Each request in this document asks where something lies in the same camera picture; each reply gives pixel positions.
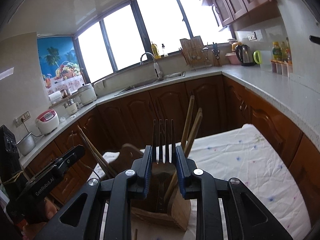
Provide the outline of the steel fork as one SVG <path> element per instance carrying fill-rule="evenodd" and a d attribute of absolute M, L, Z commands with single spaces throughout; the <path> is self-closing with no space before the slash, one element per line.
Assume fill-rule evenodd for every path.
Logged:
<path fill-rule="evenodd" d="M 176 165 L 176 140 L 174 121 L 154 120 L 152 128 L 151 154 L 153 163 Z"/>

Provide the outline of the kitchen sink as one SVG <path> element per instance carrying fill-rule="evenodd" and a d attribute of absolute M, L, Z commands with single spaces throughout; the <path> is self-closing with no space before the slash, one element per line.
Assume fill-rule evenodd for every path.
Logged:
<path fill-rule="evenodd" d="M 185 76 L 185 72 L 178 72 L 178 73 L 168 74 L 168 75 L 163 76 L 160 79 L 152 79 L 152 80 L 148 80 L 148 81 L 143 81 L 143 82 L 137 83 L 135 85 L 131 85 L 131 86 L 121 90 L 119 92 L 119 94 L 123 94 L 123 93 L 126 93 L 128 91 L 135 90 L 135 89 L 139 89 L 141 87 L 145 87 L 145 86 L 148 86 L 148 85 L 151 85 L 151 84 L 154 84 L 154 83 L 167 81 L 167 80 L 170 80 L 170 79 L 175 79 L 175 78 L 184 77 L 184 76 Z"/>

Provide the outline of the black box device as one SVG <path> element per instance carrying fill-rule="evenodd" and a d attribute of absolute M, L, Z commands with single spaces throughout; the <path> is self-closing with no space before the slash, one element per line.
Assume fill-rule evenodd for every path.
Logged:
<path fill-rule="evenodd" d="M 23 174 L 15 135 L 5 126 L 1 126 L 1 181 L 17 189 L 24 188 L 27 180 Z"/>

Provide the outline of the white red rice cooker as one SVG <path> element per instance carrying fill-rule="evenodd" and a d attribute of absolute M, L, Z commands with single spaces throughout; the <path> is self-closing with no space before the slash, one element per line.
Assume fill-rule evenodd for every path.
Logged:
<path fill-rule="evenodd" d="M 59 126 L 59 117 L 54 109 L 41 113 L 36 119 L 36 127 L 43 135 L 47 135 Z"/>

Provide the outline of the aluminium pot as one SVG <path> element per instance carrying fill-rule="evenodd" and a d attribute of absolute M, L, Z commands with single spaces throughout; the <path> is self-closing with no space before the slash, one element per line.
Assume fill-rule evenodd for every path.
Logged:
<path fill-rule="evenodd" d="M 17 143 L 18 151 L 23 156 L 28 155 L 35 148 L 35 146 L 36 143 L 31 132 Z"/>

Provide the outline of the white floral tablecloth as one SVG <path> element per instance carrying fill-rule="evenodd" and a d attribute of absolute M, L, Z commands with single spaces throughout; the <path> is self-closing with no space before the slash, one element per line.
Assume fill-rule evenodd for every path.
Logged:
<path fill-rule="evenodd" d="M 303 239 L 310 231 L 309 214 L 297 183 L 253 125 L 195 139 L 189 158 L 215 178 L 239 178 L 293 239 Z"/>

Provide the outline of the wooden utensil holder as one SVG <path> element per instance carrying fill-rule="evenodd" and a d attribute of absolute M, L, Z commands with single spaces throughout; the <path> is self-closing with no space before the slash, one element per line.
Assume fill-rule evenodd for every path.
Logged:
<path fill-rule="evenodd" d="M 105 231 L 120 236 L 131 233 L 131 220 L 186 231 L 191 203 L 182 198 L 177 187 L 164 200 L 169 180 L 175 173 L 171 163 L 153 163 L 151 145 L 146 146 L 131 168 L 116 175 L 109 196 Z"/>

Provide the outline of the tropical fruit poster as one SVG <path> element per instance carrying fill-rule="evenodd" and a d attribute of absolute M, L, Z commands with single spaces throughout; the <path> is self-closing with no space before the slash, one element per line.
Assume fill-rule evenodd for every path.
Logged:
<path fill-rule="evenodd" d="M 85 84 L 72 37 L 40 37 L 37 39 L 37 48 L 48 94 L 62 90 L 73 93 Z"/>

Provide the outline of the sink faucet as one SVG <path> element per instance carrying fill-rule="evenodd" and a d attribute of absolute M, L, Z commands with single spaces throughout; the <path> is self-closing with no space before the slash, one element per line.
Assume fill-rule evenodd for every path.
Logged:
<path fill-rule="evenodd" d="M 159 64 L 157 63 L 155 56 L 153 55 L 153 53 L 150 52 L 145 52 L 144 54 L 141 55 L 140 57 L 140 65 L 143 64 L 143 56 L 150 56 L 152 59 L 152 66 L 153 66 L 153 70 L 155 71 L 156 77 L 157 79 L 162 79 L 163 78 L 163 72 L 161 71 L 161 68 L 159 66 Z"/>

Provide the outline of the yellow bottle on sill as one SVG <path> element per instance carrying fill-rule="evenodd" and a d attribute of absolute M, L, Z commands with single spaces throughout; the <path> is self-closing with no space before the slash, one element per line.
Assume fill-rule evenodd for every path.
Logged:
<path fill-rule="evenodd" d="M 155 59 L 160 59 L 161 55 L 159 54 L 158 47 L 153 42 L 151 43 L 151 49 L 152 49 L 152 52 L 153 52 Z"/>

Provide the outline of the wooden dish rack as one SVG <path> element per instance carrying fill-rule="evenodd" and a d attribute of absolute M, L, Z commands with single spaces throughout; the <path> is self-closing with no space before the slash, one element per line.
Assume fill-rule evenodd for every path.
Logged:
<path fill-rule="evenodd" d="M 190 67 L 212 66 L 208 56 L 208 48 L 203 45 L 202 38 L 195 36 L 191 39 L 180 39 L 180 52 L 183 55 L 187 65 Z"/>

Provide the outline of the pink seasoning box set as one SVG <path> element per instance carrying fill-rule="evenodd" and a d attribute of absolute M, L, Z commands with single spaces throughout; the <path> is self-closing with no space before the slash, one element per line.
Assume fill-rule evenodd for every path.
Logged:
<path fill-rule="evenodd" d="M 293 66 L 291 63 L 284 61 L 271 60 L 271 68 L 272 72 L 289 77 L 291 73 L 293 73 Z"/>

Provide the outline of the pink plastic container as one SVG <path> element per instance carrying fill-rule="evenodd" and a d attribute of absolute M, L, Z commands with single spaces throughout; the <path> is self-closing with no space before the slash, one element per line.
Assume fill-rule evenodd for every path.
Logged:
<path fill-rule="evenodd" d="M 226 58 L 229 60 L 230 64 L 241 64 L 235 52 L 227 53 Z"/>

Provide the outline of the green label oil bottle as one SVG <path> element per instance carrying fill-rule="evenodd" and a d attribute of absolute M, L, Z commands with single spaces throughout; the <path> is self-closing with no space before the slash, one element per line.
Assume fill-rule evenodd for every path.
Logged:
<path fill-rule="evenodd" d="M 281 48 L 279 46 L 279 43 L 277 41 L 272 42 L 273 48 L 272 48 L 272 55 L 273 59 L 277 61 L 282 60 L 282 53 L 281 53 Z"/>

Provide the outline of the upper wooden wall cabinets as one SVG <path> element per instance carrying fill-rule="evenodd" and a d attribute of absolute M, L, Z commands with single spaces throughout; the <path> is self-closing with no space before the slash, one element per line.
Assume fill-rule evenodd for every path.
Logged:
<path fill-rule="evenodd" d="M 202 0 L 212 7 L 219 31 L 236 31 L 280 16 L 276 0 Z"/>

